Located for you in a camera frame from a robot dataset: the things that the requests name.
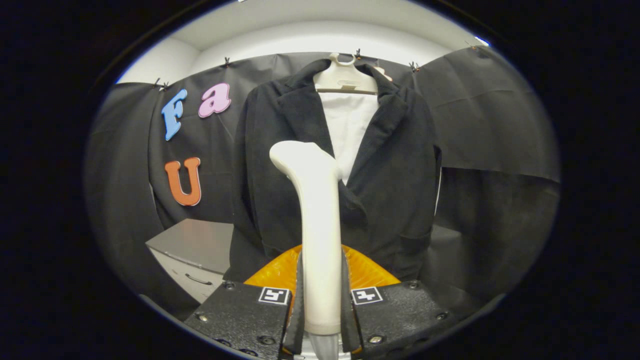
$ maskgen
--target pink letter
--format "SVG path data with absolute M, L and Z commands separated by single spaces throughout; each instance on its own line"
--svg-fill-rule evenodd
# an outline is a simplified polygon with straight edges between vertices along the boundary
M 202 118 L 208 117 L 213 113 L 221 113 L 225 111 L 231 100 L 229 99 L 229 84 L 220 83 L 208 89 L 202 94 L 204 102 L 200 105 L 198 115 Z

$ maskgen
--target letter f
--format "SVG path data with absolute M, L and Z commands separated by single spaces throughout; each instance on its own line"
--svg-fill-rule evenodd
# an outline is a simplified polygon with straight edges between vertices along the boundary
M 178 130 L 180 130 L 180 122 L 177 118 L 182 116 L 182 101 L 187 97 L 187 90 L 182 89 L 171 101 L 162 108 L 162 115 L 164 116 L 164 124 L 166 125 L 166 135 L 164 139 L 169 141 Z

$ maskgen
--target blazer sleeve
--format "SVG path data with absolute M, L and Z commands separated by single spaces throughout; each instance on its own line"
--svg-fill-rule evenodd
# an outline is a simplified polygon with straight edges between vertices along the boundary
M 268 263 L 258 232 L 253 207 L 251 153 L 255 122 L 256 91 L 247 96 L 236 128 L 232 155 L 231 197 L 234 230 L 231 238 L 230 268 L 224 280 L 244 282 Z
M 433 214 L 435 216 L 438 210 L 438 202 L 440 196 L 440 185 L 442 184 L 442 148 L 440 146 L 440 141 L 438 139 L 438 131 L 435 128 L 435 122 L 433 121 L 433 116 L 431 115 L 431 110 L 429 109 L 429 104 L 420 94 L 415 93 L 416 96 L 416 110 L 419 112 L 419 116 L 424 118 L 427 122 L 428 128 L 428 140 L 433 144 L 433 154 L 435 156 L 435 203 Z

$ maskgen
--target clip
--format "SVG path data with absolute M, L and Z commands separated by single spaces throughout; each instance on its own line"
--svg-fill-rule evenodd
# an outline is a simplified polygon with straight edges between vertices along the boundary
M 418 67 L 417 63 L 414 63 L 413 61 L 411 61 L 409 63 L 409 66 L 411 67 L 411 72 L 418 72 L 420 71 L 420 68 Z
M 467 43 L 467 45 L 469 45 L 469 47 L 471 47 L 471 50 L 478 52 L 478 48 L 476 46 L 471 45 L 470 43 L 468 43 L 466 40 L 465 42 Z

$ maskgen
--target white ceiling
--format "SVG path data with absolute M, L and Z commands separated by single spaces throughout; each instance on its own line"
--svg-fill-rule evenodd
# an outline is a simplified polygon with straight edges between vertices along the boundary
M 428 39 L 452 51 L 468 46 L 466 42 L 480 44 L 459 25 L 407 0 L 231 1 L 184 26 L 171 37 L 203 51 L 251 31 L 319 20 L 384 26 Z

